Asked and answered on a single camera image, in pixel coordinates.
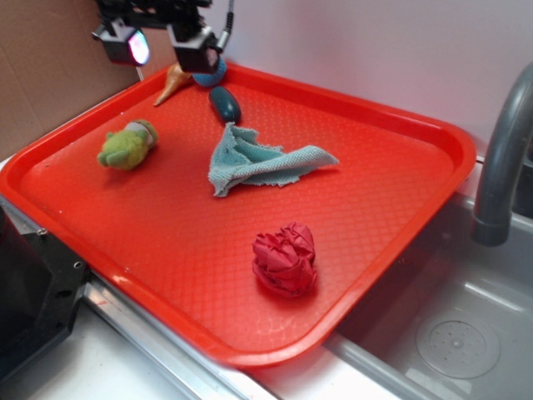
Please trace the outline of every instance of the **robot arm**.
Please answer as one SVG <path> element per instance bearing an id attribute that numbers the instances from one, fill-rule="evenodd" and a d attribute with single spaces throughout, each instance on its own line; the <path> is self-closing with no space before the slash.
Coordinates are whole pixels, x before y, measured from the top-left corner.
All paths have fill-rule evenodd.
<path id="1" fill-rule="evenodd" d="M 142 28 L 166 29 L 183 71 L 214 73 L 219 54 L 230 37 L 233 0 L 227 24 L 219 39 L 208 27 L 198 8 L 209 8 L 212 0 L 96 0 L 102 24 L 93 33 L 102 41 L 110 60 L 143 65 L 148 46 Z"/>

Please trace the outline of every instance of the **white wall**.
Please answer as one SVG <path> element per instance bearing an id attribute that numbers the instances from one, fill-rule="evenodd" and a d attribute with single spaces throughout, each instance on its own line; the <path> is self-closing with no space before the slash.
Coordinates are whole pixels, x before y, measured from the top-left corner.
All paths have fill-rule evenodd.
<path id="1" fill-rule="evenodd" d="M 220 32 L 227 1 L 202 12 Z M 226 59 L 438 118 L 484 154 L 533 61 L 531 0 L 235 0 Z"/>

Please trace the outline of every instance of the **blue rag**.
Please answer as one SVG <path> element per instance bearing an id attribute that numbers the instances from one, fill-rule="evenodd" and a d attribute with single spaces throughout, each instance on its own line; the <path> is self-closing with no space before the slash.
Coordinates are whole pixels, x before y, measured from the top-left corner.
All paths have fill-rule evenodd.
<path id="1" fill-rule="evenodd" d="M 278 185 L 298 182 L 301 175 L 319 167 L 338 164 L 339 160 L 315 146 L 305 146 L 285 154 L 282 147 L 257 143 L 259 133 L 236 127 L 229 122 L 211 158 L 209 182 L 215 196 L 225 197 L 239 183 L 246 185 Z"/>

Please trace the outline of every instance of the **cloth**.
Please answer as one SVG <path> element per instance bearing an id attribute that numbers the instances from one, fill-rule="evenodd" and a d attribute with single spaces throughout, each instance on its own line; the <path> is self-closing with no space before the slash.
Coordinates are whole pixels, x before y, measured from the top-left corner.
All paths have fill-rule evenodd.
<path id="1" fill-rule="evenodd" d="M 294 298 L 315 286 L 315 243 L 305 225 L 292 222 L 275 234 L 260 233 L 252 244 L 253 273 L 274 293 Z"/>
<path id="2" fill-rule="evenodd" d="M 285 154 L 282 147 L 257 143 L 259 133 L 253 129 L 236 127 L 229 122 L 211 158 L 209 182 L 215 196 L 225 197 L 239 183 L 246 185 L 278 185 L 300 180 L 301 175 L 319 167 L 338 164 L 328 152 L 315 146 L 305 146 Z"/>

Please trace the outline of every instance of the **brown cardboard wall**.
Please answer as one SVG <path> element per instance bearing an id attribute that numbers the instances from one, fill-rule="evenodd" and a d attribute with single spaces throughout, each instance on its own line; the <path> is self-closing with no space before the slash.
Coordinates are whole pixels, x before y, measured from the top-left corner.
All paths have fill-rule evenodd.
<path id="1" fill-rule="evenodd" d="M 94 0 L 2 2 L 0 160 L 138 80 L 92 40 Z"/>

